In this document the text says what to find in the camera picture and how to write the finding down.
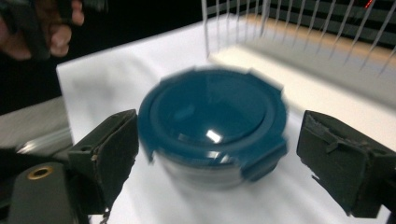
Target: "container lid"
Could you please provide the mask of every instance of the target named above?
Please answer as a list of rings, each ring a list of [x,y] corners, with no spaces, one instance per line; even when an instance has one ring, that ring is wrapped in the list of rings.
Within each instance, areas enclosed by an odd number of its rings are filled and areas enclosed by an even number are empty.
[[[255,162],[280,142],[286,110],[280,90],[252,74],[191,70],[169,77],[144,99],[142,145],[192,166]]]

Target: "dark background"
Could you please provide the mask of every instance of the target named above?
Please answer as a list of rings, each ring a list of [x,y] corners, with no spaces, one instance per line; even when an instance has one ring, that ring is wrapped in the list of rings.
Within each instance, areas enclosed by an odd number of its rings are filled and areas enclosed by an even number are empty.
[[[70,50],[63,58],[0,62],[0,115],[61,96],[56,65],[202,20],[200,0],[108,0],[109,11],[84,9],[85,22],[72,27]]]

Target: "clear plastic container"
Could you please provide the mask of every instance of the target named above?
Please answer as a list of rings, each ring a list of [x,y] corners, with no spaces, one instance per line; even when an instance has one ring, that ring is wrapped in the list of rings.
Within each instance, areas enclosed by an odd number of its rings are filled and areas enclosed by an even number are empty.
[[[191,70],[163,80],[138,116],[150,161],[178,180],[223,189],[256,181],[287,153],[281,91],[248,73]]]

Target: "white table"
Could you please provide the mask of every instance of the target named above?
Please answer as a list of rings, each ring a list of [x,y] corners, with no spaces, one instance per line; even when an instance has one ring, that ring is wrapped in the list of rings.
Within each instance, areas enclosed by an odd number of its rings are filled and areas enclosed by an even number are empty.
[[[61,64],[58,74],[74,141],[111,114],[138,109],[162,77],[194,66],[212,66],[206,59],[201,24]],[[311,178],[295,153],[301,121],[301,113],[289,112],[285,130],[289,154],[271,174],[224,191],[180,186],[159,162],[149,164],[140,148],[109,223],[385,223],[389,214],[385,208],[378,219],[347,217]]]

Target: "wire rack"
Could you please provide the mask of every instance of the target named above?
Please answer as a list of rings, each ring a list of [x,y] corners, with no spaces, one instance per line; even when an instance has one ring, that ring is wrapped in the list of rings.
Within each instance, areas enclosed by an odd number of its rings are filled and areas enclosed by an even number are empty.
[[[395,8],[393,0],[202,0],[206,52],[243,46],[396,108]]]

